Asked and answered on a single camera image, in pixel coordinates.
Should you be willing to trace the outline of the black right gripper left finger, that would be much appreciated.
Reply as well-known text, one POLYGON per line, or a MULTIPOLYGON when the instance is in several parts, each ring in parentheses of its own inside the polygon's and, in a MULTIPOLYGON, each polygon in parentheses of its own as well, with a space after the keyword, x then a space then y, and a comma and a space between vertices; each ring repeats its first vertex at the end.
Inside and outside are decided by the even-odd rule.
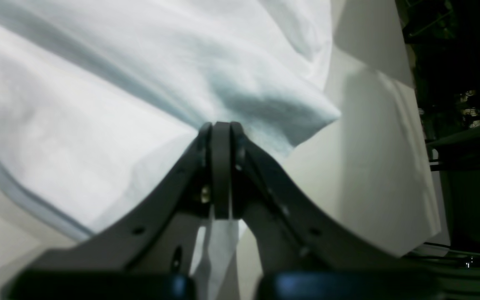
POLYGON ((71 249, 49 250, 3 300, 194 300, 198 228, 224 217, 224 123, 206 123, 160 184, 125 217, 71 249))

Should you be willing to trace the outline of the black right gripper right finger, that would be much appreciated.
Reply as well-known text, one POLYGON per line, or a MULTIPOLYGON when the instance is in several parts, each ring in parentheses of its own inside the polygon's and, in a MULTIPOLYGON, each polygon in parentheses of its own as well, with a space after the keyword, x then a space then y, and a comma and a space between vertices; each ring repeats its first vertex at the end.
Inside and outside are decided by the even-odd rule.
POLYGON ((369 244, 317 207, 281 166, 223 123, 229 199, 222 215, 256 238, 263 277, 257 300, 442 300, 432 274, 369 244))

